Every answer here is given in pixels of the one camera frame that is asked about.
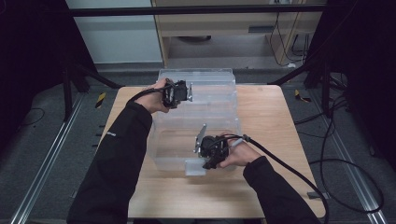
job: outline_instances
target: person's right arm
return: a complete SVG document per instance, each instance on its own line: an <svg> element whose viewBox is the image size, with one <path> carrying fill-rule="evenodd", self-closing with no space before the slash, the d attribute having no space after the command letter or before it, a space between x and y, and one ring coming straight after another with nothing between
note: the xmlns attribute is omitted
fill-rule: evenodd
<svg viewBox="0 0 396 224"><path fill-rule="evenodd" d="M229 165L246 166L244 178L256 191L268 224L320 223L300 194L247 143L231 148L229 157L219 163L222 168Z"/></svg>

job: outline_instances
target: white wall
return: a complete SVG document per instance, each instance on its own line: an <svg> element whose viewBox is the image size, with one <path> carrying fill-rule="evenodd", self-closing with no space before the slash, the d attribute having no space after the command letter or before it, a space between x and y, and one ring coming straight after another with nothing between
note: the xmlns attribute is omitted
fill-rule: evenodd
<svg viewBox="0 0 396 224"><path fill-rule="evenodd" d="M150 0L66 0L70 8L151 7ZM95 63L161 63L153 16L80 17L78 29Z"/></svg>

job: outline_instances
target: person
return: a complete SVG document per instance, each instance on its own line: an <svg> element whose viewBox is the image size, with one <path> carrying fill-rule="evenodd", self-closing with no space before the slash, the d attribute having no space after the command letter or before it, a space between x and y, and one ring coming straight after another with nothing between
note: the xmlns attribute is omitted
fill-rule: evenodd
<svg viewBox="0 0 396 224"><path fill-rule="evenodd" d="M166 80L147 87L159 89ZM105 134L73 201L67 223L126 223L128 206L147 150L152 113L167 113L163 95L128 101ZM267 223L319 223L303 198L270 162L243 142L218 167L246 166L243 176L257 192Z"/></svg>

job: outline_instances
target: person's left hand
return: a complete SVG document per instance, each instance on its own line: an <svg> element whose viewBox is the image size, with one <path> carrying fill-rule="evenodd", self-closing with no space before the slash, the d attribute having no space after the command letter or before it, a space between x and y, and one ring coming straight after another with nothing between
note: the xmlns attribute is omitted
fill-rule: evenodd
<svg viewBox="0 0 396 224"><path fill-rule="evenodd" d="M159 89L164 87L165 84L166 84L166 78L163 78L157 81L155 84L147 86L146 88L143 89L143 91L151 88ZM163 105L163 93L161 91L143 95L139 97L137 100L135 100L135 102L145 107L150 114L155 113L157 111L162 111L163 113L169 112L169 108Z"/></svg>

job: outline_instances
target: black horizontal bar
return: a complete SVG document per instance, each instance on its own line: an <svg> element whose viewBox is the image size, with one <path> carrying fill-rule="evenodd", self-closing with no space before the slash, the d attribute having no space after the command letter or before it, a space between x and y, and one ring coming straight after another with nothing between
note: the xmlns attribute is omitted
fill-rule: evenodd
<svg viewBox="0 0 396 224"><path fill-rule="evenodd" d="M222 13L265 13L265 12L315 12L326 9L342 9L347 5L242 5L242 6L199 6L199 7L119 7L79 8L49 10L44 13L56 16L103 17L142 16L176 14L222 14Z"/></svg>

